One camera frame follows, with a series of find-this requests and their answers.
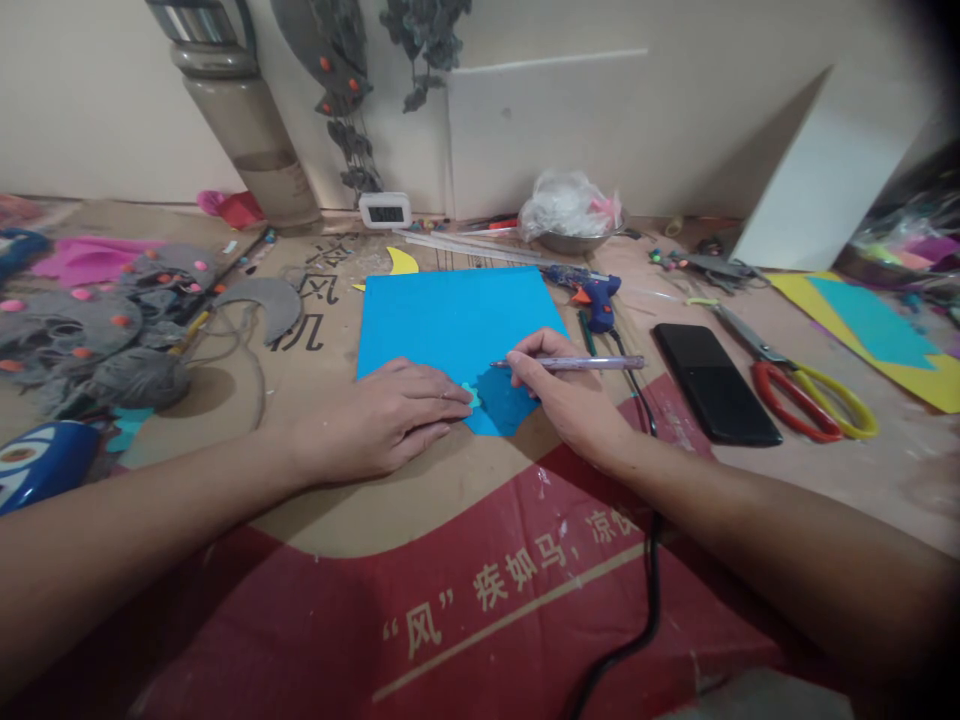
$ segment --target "right hand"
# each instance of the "right hand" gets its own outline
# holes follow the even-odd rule
[[[638,433],[614,407],[596,371],[551,375],[535,357],[578,357],[583,352],[550,328],[538,330],[507,353],[511,385],[526,385],[539,397],[557,433],[578,455],[602,471],[617,475],[637,445]]]

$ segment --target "scissors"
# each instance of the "scissors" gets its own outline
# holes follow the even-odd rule
[[[723,305],[714,305],[712,309],[757,358],[757,362],[750,369],[757,386],[757,394],[773,414],[790,428],[821,443],[842,440],[844,435],[856,440],[866,440],[880,433],[877,418],[849,388],[818,370],[775,352],[749,325]],[[843,403],[849,416],[853,418],[852,423],[847,420],[845,413],[834,407],[814,381]],[[816,427],[787,410],[773,392],[774,385],[789,395],[796,406],[813,420]]]

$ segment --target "digital thermometer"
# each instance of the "digital thermometer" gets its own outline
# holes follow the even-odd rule
[[[360,216],[371,230],[395,230],[413,224],[410,198],[406,193],[363,193]]]

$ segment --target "metal bowl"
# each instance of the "metal bowl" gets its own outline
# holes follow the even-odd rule
[[[626,210],[621,210],[620,217],[623,218],[620,226],[603,235],[573,237],[572,235],[561,235],[560,233],[545,233],[540,235],[537,240],[547,248],[547,250],[553,250],[553,252],[559,253],[560,255],[582,255],[590,250],[596,250],[614,235],[619,235],[626,230],[630,214]]]

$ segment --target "black phone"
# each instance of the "black phone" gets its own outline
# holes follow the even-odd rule
[[[783,436],[710,328],[661,323],[653,329],[673,375],[711,440],[772,447]]]

